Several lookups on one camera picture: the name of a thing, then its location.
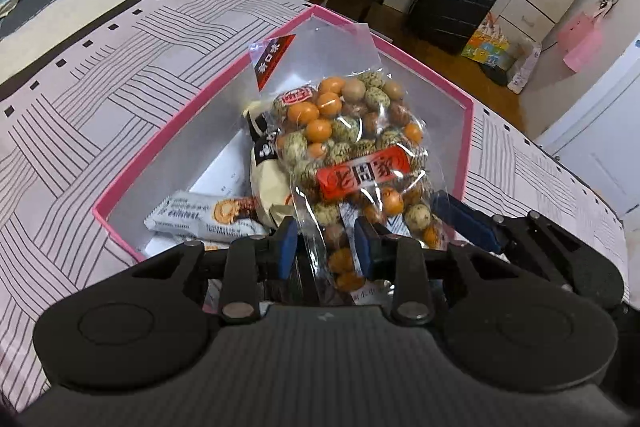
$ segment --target bed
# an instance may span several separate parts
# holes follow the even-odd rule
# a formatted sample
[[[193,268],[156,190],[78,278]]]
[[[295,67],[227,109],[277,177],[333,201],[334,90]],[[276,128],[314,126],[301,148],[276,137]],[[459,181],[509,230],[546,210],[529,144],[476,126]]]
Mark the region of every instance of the bed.
[[[53,302],[130,266],[91,209],[212,76],[302,0],[21,0],[0,25],[0,377],[18,410],[48,387],[33,350]],[[622,224],[594,192],[474,101],[463,201],[536,209],[625,280]]]

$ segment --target pink bag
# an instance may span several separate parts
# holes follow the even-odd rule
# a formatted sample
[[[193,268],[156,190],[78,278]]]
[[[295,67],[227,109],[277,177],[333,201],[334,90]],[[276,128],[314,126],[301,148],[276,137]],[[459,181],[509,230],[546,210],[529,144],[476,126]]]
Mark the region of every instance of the pink bag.
[[[578,73],[602,47],[604,37],[600,31],[600,24],[611,7],[611,1],[607,1],[606,6],[597,10],[591,17],[581,12],[558,33],[558,45],[566,52],[564,63],[575,73]]]

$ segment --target plastic snack bag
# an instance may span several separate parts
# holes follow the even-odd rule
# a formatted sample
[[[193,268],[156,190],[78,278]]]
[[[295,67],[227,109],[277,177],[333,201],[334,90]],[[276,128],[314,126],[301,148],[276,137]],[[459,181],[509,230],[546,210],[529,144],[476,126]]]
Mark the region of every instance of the plastic snack bag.
[[[270,78],[262,83],[263,93],[273,99],[268,125],[278,135],[276,151],[290,175],[316,281],[328,283],[318,285],[323,303],[383,303],[389,285],[362,276],[353,223],[366,216],[394,233],[443,248],[446,236],[431,214],[430,198],[434,189],[445,188],[444,177],[429,152],[424,122],[409,109],[401,84],[385,74],[368,29],[366,36],[358,35],[359,28],[332,27],[335,35],[327,35],[328,30],[316,30],[315,38],[296,35],[276,66],[270,66]],[[350,34],[351,41],[340,31]],[[331,64],[326,55],[319,56],[327,38],[334,43]],[[339,39],[350,45],[336,50]],[[269,45],[273,42],[253,45],[262,50],[254,55],[257,68]],[[347,65],[344,73],[336,73],[337,63]],[[281,64],[286,67],[279,71]],[[294,79],[298,85],[274,93],[276,78],[273,86],[289,86]]]

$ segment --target snack package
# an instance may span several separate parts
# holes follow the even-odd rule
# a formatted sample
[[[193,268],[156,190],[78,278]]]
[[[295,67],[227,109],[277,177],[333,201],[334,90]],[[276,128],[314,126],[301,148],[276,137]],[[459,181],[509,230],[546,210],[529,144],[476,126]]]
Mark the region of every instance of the snack package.
[[[286,216],[296,214],[291,198],[289,173],[282,168],[276,153],[277,131],[266,131],[265,115],[246,115],[254,140],[251,149],[251,191],[258,219],[265,227],[276,229]]]
[[[444,227],[430,207],[433,191],[446,188],[444,177],[429,152],[424,122],[409,109],[404,87],[383,71],[368,29],[369,42],[359,29],[351,28],[350,46],[343,45],[339,55],[334,50],[332,64],[310,70],[310,63],[327,62],[326,55],[318,56],[326,46],[322,42],[327,36],[320,35],[324,30],[316,30],[316,40],[296,35],[296,39],[308,39],[306,49],[295,49],[294,41],[279,57],[285,62],[287,55],[293,55],[279,85],[290,86],[295,79],[307,83],[274,96],[266,120],[278,136],[276,151],[290,176],[316,282],[327,282],[341,296],[334,299],[327,285],[319,283],[322,303],[385,303],[392,292],[390,285],[367,282],[362,276],[354,249],[354,222],[365,216],[430,248],[445,248]],[[253,46],[268,49],[268,44]],[[342,74],[334,73],[338,62],[347,64]],[[254,65],[259,66],[260,60],[254,60]],[[275,76],[277,68],[270,64],[266,71]],[[328,70],[333,74],[312,76]],[[271,96],[273,88],[267,80],[271,81],[257,77],[263,92]]]
[[[267,233],[257,220],[254,198],[225,198],[184,190],[160,203],[145,219],[145,226],[154,232],[222,243]]]

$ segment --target wooden floor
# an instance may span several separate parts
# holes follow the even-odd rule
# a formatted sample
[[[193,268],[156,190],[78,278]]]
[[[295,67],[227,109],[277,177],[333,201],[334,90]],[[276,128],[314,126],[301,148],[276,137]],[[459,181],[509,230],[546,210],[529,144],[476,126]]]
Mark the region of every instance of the wooden floor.
[[[356,20],[369,0],[329,0],[328,8]],[[388,6],[374,4],[366,22],[370,28],[393,40],[402,51],[460,86],[491,110],[501,115],[520,131],[525,131],[518,96],[506,87],[489,80],[478,63],[459,55],[453,56],[422,41],[403,28],[404,14]]]

